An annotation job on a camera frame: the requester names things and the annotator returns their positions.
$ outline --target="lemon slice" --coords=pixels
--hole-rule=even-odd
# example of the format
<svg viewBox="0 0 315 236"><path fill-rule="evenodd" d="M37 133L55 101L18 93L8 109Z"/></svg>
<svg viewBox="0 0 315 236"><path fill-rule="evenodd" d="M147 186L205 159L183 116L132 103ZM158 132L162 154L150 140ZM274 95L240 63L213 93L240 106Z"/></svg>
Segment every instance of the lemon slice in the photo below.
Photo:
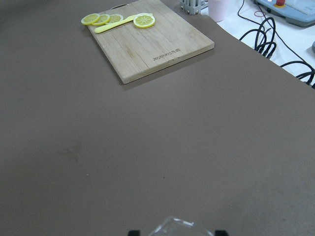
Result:
<svg viewBox="0 0 315 236"><path fill-rule="evenodd" d="M113 14L113 15L110 15L110 20L106 24L111 24L111 23L115 23L115 22L118 22L118 21L122 21L123 19L124 19L124 17L122 15L120 15L120 14Z"/></svg>
<svg viewBox="0 0 315 236"><path fill-rule="evenodd" d="M95 23L92 23L92 26L101 26L101 25L106 24L109 21L110 21L110 15L101 14L99 20L96 21Z"/></svg>
<svg viewBox="0 0 315 236"><path fill-rule="evenodd" d="M91 25L98 21L100 18L100 15L98 13L92 13L90 15L85 16L82 20L81 23L84 25Z"/></svg>
<svg viewBox="0 0 315 236"><path fill-rule="evenodd" d="M154 25L156 19L152 13L140 13L133 19L133 23L139 28L148 28Z"/></svg>

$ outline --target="pink cup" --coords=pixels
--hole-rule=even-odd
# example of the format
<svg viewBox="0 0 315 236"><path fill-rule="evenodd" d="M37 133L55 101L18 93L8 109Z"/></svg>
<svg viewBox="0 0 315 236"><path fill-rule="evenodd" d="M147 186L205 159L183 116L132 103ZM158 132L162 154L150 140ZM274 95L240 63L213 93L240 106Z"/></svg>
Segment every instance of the pink cup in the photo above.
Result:
<svg viewBox="0 0 315 236"><path fill-rule="evenodd" d="M215 21L223 21L229 0L208 0L209 16Z"/></svg>

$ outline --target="clear plastic container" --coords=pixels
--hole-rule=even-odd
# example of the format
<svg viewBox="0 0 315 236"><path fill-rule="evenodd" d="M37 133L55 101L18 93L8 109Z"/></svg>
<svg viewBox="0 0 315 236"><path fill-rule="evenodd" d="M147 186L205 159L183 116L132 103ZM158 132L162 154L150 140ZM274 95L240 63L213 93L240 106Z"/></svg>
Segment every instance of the clear plastic container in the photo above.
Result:
<svg viewBox="0 0 315 236"><path fill-rule="evenodd" d="M149 236L213 236L206 229L176 217L168 217Z"/></svg>

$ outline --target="brown table surface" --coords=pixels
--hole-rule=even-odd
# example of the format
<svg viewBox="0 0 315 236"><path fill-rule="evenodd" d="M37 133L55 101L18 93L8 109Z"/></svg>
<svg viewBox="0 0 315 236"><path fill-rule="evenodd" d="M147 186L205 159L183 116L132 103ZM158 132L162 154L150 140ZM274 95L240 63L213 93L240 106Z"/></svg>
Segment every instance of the brown table surface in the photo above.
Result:
<svg viewBox="0 0 315 236"><path fill-rule="evenodd" d="M121 85L80 20L130 0L0 3L0 235L315 233L315 91L171 9L213 50Z"/></svg>

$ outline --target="bamboo cutting board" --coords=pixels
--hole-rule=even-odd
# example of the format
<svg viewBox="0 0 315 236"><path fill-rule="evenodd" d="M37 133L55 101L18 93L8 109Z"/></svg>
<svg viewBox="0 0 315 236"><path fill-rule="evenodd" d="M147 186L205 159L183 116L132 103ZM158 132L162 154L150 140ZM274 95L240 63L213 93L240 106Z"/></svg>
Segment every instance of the bamboo cutting board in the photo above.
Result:
<svg viewBox="0 0 315 236"><path fill-rule="evenodd" d="M125 19L143 12L153 13L152 27L141 29L129 22L97 34L95 26L88 26L124 84L214 47L212 40L160 0L138 0L101 14L121 14Z"/></svg>

